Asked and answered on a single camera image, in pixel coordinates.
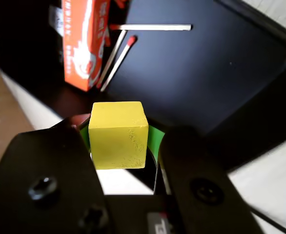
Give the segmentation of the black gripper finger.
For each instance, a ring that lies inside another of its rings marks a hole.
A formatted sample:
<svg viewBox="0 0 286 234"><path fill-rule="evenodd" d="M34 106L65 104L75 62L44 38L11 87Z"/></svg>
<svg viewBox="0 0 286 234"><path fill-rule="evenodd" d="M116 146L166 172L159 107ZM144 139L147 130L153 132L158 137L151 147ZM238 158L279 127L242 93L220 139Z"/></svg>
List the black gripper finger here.
<svg viewBox="0 0 286 234"><path fill-rule="evenodd" d="M148 131L148 148L164 181L169 225L176 234L261 234L263 231L197 132Z"/></svg>
<svg viewBox="0 0 286 234"><path fill-rule="evenodd" d="M20 133L0 161L0 234L110 234L111 219L81 135L88 114Z"/></svg>

